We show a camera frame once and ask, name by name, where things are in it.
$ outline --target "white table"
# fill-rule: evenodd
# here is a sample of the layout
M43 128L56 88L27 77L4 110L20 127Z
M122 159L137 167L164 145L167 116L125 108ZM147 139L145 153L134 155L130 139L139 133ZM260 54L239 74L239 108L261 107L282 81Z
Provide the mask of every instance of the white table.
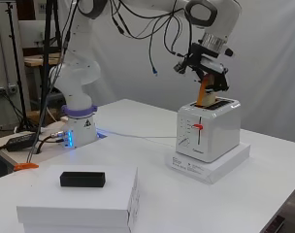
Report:
M176 134L177 114L129 100L100 108L98 127L120 134ZM40 169L0 179L0 232L22 233L16 203L50 164L135 165L141 209L135 233L259 232L295 189L295 144L242 130L251 158L213 185L165 166L175 139L109 135L108 138L40 163Z

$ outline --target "blue led light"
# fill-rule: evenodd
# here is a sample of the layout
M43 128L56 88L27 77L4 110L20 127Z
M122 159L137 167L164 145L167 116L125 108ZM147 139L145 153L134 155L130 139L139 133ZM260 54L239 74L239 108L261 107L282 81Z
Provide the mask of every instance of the blue led light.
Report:
M73 142L72 142L72 133L70 131L68 132L68 140L69 140L69 146L71 148L73 146Z

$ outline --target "floor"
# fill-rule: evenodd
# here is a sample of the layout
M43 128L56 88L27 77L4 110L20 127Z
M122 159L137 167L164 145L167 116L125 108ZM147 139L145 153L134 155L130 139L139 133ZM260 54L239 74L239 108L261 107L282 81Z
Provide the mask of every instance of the floor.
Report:
M284 225L278 233L295 233L295 191L283 204L277 215L285 218ZM277 233L277 231L268 230L267 228L265 227L262 233Z

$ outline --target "orange object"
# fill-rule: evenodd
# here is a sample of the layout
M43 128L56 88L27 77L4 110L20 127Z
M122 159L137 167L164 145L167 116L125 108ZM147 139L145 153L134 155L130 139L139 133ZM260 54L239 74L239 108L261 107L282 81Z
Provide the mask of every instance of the orange object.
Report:
M194 125L192 126L192 128L197 128L197 129L199 129L199 130L203 130L203 129L204 129L204 126L203 126L202 124L194 124Z
M38 168L39 165L35 164L35 163L18 163L17 165L15 165L14 167L14 171L20 171L20 170L26 170L26 169L34 169L34 168Z
M204 97L206 95L206 86L208 85L209 76L210 75L206 75L203 78L202 84L200 85L199 95L198 95L198 99L197 99L197 102L196 102L196 106L199 106L199 107L203 106L202 103L203 103L203 99L204 99Z

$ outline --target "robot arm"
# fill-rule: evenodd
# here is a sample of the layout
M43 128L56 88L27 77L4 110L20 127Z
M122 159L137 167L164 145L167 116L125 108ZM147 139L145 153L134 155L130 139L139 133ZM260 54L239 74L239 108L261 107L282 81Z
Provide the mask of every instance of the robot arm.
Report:
M65 146L81 147L97 139L92 113L95 108L88 95L83 93L82 85L92 83L101 76L100 66L95 60L92 46L92 21L100 15L111 14L110 4L114 0L81 0L80 14L76 14L71 31L71 42L63 61L60 76L55 86L64 94L67 107L65 113L69 121L64 131L68 132ZM227 90L225 74L227 69L214 62L223 51L239 17L241 7L236 0L115 0L124 7L135 6L159 10L185 17L202 29L204 37L191 45L188 55L175 70L183 74L190 67L205 83L204 91ZM69 13L71 0L58 1L59 13L64 21Z

